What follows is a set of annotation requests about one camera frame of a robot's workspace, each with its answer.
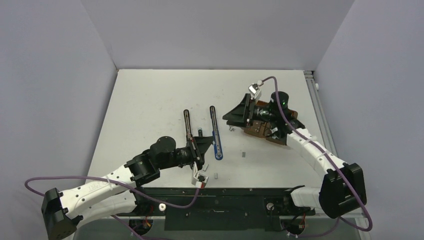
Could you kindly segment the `black stapler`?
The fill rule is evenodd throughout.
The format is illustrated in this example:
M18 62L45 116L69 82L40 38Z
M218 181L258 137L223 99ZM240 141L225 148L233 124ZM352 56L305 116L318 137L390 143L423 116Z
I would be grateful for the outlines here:
M191 129L190 111L188 109L185 109L183 111L183 116L184 116L184 123L185 123L186 138L188 141L192 141L193 135L192 135L192 129Z

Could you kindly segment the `brown wooden tray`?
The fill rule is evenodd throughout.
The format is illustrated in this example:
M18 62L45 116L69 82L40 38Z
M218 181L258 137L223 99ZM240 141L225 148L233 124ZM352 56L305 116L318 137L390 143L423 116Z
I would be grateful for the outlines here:
M281 117L275 103L258 101L253 108L249 109L252 117L242 127L244 133L278 145L287 144L287 135L292 130Z

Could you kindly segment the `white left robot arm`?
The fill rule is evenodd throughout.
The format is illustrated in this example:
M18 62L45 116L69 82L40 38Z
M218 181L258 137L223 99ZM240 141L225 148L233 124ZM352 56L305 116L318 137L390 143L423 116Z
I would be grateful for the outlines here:
M185 147L177 148L172 137L162 136L103 177L92 177L90 182L68 190L48 190L41 207L48 239L62 240L83 224L110 215L145 214L149 201L139 188L158 179L161 170L189 166L192 185L203 189L208 181L202 172L204 156L213 141L212 136L194 136Z

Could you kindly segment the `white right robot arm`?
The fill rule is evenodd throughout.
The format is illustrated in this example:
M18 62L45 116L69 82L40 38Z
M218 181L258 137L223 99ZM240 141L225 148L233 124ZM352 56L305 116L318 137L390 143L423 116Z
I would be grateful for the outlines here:
M289 95L273 92L269 102L255 101L249 93L223 115L226 124L246 134L265 139L296 151L322 179L320 187L295 187L283 199L289 214L301 208L321 209L332 218L341 217L367 203L362 168L348 164L327 150L288 107Z

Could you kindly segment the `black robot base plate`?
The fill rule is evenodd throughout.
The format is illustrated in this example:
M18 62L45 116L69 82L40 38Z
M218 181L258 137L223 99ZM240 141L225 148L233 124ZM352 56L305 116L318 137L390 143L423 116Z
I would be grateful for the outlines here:
M164 220L166 231L276 231L278 219L289 223L294 216L314 216L317 207L298 207L290 188L205 188L195 198L194 188L145 187L141 191L160 201L189 208L166 207L137 195L136 207L125 217Z

